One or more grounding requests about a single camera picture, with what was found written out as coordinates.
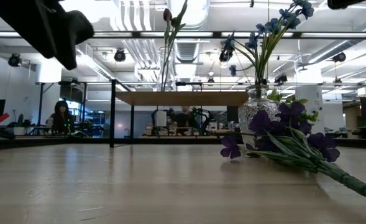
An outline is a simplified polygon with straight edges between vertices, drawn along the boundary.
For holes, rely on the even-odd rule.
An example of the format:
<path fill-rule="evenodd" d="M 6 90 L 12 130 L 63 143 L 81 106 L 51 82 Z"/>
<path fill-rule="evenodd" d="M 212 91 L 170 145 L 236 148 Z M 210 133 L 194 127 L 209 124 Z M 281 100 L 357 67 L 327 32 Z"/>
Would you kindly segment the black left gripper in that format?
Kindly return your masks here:
<path fill-rule="evenodd" d="M 76 68 L 75 45 L 94 35 L 86 16 L 66 11 L 59 0 L 0 0 L 0 18 L 45 58 Z"/>

